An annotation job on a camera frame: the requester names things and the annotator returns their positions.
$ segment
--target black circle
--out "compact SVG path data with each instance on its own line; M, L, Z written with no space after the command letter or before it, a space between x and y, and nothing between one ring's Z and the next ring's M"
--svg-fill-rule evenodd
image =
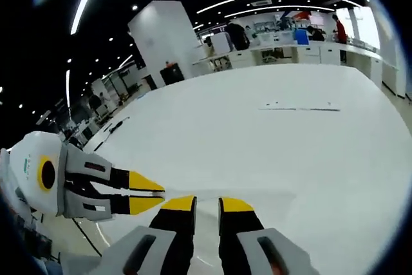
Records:
M46 161L41 171L41 180L46 189L51 189L56 179L56 172L51 161Z

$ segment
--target robotic hand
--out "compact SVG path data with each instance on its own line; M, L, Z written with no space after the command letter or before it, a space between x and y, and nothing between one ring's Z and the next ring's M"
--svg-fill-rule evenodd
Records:
M265 229L249 204L222 197L219 207L224 274L319 275L308 253L276 229ZM187 275L194 253L195 214L195 196L169 200L149 227L137 227L101 258L62 255L64 274Z
M164 188L134 171L116 169L104 158L65 145L53 133L34 131L10 154L2 150L1 169L18 183L16 195L44 214L107 220L113 214L139 214L164 201ZM140 195L100 194L96 182Z
M54 216L106 220L113 214L139 214L165 200L157 183L64 145L52 133L32 132L10 154L2 149L0 175L5 172L17 180L15 193L21 200ZM90 182L146 195L100 194ZM319 274L308 253L277 230L265 229L249 204L221 197L219 207L219 256L225 274ZM137 227L102 257L62 254L63 273L186 275L194 252L195 214L195 196L171 199L149 227Z

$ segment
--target black ceiling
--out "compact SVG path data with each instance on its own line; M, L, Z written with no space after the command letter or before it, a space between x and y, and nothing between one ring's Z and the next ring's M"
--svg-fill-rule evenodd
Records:
M80 0L48 0L34 8L32 0L5 0L4 27L7 53L0 71L0 125L8 128L0 146L9 147L26 132L38 128L40 114L51 109L66 95L66 70L71 70L71 101L79 99L84 83L93 81L116 68L126 57L139 58L135 45L127 35L127 23L152 0L89 0L79 30L70 35L70 28ZM240 0L196 14L198 10L224 0L179 0L193 24L214 24L225 21L224 15L247 10ZM311 5L324 6L328 0L311 0ZM307 5L307 0L282 0L282 5ZM348 6L337 2L339 8Z

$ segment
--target white tabletop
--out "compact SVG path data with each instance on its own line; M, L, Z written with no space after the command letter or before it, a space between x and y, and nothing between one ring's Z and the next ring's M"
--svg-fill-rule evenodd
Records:
M341 111L259 109L308 98ZM408 204L412 137L386 96L355 68L228 70L152 91L114 121L128 115L97 153L156 180L171 195L198 193L196 226L205 234L195 236L192 267L203 269L190 274L221 274L200 262L220 262L217 248L207 248L218 243L220 194L244 198L265 227L306 250L321 274L334 275L367 273ZM86 150L105 134L99 131ZM116 241L156 212L100 226Z

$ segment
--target cable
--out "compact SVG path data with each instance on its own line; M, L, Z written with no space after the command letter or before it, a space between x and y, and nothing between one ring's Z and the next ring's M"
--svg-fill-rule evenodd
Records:
M87 241L89 242L89 244L93 247L93 249L97 252L97 254L101 257L102 254L100 253L100 251L97 250L95 244L92 243L92 241L89 239L89 236L83 231L82 227L77 223L76 220L74 220L74 218L72 218L71 220L73 220L73 222L75 223L76 227L79 228L80 232L84 235L84 237L87 239Z
M118 122L117 124L116 124L116 126L114 126L113 128L111 128L110 130L109 130L109 135L104 139L104 141L102 141L93 151L97 151L107 140L108 140L108 138L113 134L113 132L115 132L116 130L117 130L117 128L119 128L122 124L123 124L123 121L125 121L126 119L129 119L130 118L130 116L128 116L128 117L125 117L124 119L122 119L120 122ZM109 127L111 126L112 124L110 124L103 132L105 132L107 129L109 129Z

